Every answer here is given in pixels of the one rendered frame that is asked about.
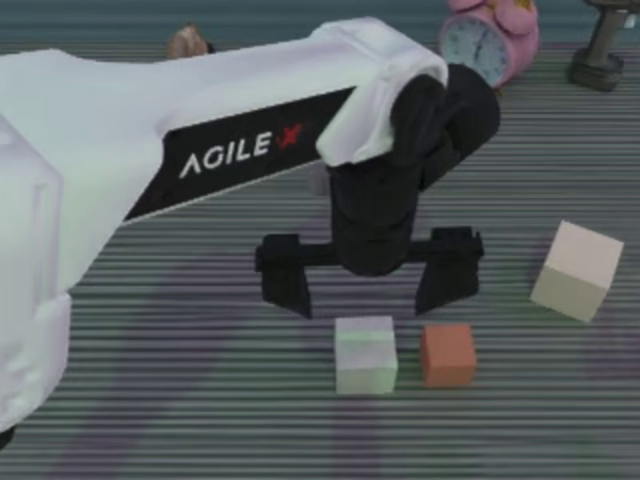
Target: red-brown block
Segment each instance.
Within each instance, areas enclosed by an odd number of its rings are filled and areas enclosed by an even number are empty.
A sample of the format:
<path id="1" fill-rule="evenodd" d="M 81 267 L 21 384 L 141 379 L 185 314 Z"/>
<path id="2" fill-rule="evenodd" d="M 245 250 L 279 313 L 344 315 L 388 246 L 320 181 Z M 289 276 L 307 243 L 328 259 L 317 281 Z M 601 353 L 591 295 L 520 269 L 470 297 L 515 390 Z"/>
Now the red-brown block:
<path id="1" fill-rule="evenodd" d="M 463 387 L 473 381 L 477 360 L 470 325 L 427 326 L 420 350 L 427 387 Z"/>

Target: dark figurine base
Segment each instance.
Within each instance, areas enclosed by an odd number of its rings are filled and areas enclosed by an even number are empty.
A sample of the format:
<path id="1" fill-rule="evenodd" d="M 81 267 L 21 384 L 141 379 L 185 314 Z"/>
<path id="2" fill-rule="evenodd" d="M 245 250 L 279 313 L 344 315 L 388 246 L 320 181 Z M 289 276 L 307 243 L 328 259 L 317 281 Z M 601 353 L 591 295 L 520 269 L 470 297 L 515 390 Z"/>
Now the dark figurine base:
<path id="1" fill-rule="evenodd" d="M 622 78 L 624 60 L 609 55 L 605 65 L 595 66 L 586 63 L 586 54 L 586 48 L 574 54 L 568 71 L 569 81 L 599 92 L 613 91 Z"/>
<path id="2" fill-rule="evenodd" d="M 9 430 L 0 433 L 0 451 L 4 450 L 4 448 L 11 443 L 15 433 L 16 427 L 12 427 Z"/>
<path id="3" fill-rule="evenodd" d="M 415 313 L 478 293 L 482 238 L 469 227 L 436 228 L 430 240 L 411 244 L 405 263 L 426 262 L 415 296 Z M 262 273 L 266 303 L 312 317 L 305 267 L 340 265 L 332 244 L 302 245 L 298 235 L 267 235 L 256 249 L 256 271 Z"/>

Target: pink alarm clock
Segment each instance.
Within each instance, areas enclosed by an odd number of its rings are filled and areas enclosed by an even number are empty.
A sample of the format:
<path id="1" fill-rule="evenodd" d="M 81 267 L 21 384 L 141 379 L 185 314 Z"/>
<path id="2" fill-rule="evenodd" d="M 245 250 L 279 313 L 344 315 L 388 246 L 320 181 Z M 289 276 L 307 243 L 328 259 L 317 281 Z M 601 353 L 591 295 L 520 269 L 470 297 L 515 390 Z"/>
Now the pink alarm clock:
<path id="1" fill-rule="evenodd" d="M 453 10 L 442 26 L 440 55 L 478 72 L 494 88 L 521 74 L 540 47 L 532 0 L 447 0 Z"/>

